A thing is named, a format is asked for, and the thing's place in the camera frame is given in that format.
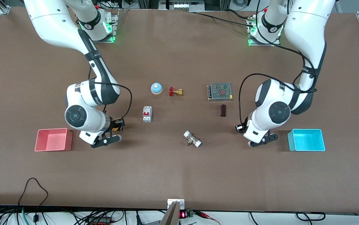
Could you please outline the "white and brass tee fitting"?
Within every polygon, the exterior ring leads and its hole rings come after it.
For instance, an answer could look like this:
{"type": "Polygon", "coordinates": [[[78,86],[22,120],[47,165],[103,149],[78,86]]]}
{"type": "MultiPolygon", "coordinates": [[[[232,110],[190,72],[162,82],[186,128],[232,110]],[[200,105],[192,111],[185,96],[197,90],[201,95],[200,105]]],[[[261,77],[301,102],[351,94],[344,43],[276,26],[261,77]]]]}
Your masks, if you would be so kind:
{"type": "Polygon", "coordinates": [[[194,145],[195,147],[200,147],[202,144],[201,140],[190,131],[186,131],[184,137],[187,139],[187,146],[194,145]]]}

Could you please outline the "white circuit breaker red switches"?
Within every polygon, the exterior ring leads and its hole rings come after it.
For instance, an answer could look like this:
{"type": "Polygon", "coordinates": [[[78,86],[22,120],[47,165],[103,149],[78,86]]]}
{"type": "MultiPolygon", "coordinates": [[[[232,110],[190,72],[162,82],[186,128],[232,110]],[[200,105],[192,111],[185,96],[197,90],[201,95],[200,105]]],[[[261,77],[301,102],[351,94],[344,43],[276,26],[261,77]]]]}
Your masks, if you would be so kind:
{"type": "Polygon", "coordinates": [[[142,112],[143,122],[151,123],[152,121],[152,107],[151,106],[144,106],[142,112]]]}

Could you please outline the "cyan plastic bin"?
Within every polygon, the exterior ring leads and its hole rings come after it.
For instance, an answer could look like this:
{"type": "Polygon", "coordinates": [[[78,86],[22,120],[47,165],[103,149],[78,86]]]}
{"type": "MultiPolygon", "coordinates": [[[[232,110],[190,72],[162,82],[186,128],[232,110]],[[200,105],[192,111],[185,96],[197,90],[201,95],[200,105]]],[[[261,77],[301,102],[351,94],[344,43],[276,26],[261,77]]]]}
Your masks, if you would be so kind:
{"type": "Polygon", "coordinates": [[[325,143],[320,129],[293,129],[287,134],[290,151],[324,152],[325,143]]]}

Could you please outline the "pink plastic bin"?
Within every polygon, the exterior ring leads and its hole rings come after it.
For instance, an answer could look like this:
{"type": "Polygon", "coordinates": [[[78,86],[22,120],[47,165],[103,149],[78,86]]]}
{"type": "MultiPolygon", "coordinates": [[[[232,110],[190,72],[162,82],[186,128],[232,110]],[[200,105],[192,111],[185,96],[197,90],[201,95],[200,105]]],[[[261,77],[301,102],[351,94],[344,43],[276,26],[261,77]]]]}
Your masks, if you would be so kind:
{"type": "Polygon", "coordinates": [[[70,151],[73,133],[67,128],[40,129],[37,132],[35,152],[70,151]]]}

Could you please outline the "metal mesh power supply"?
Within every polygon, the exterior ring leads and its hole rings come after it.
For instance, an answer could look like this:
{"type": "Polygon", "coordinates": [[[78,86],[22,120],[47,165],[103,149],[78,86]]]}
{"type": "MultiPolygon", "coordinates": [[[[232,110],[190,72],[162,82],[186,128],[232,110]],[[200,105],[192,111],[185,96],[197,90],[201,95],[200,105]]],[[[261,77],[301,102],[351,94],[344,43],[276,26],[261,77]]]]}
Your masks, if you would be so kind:
{"type": "Polygon", "coordinates": [[[212,82],[207,86],[209,102],[232,101],[232,89],[230,82],[212,82]]]}

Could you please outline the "grey metal pole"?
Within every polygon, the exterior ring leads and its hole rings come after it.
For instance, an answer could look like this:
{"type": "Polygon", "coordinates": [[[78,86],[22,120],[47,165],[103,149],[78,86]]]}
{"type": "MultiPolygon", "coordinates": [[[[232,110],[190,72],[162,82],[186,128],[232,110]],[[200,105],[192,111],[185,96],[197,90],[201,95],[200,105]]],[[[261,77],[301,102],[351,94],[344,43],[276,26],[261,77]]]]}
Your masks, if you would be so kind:
{"type": "Polygon", "coordinates": [[[178,225],[179,213],[180,213],[180,206],[178,205],[178,202],[172,203],[171,206],[166,211],[163,218],[161,219],[159,225],[178,225]]]}

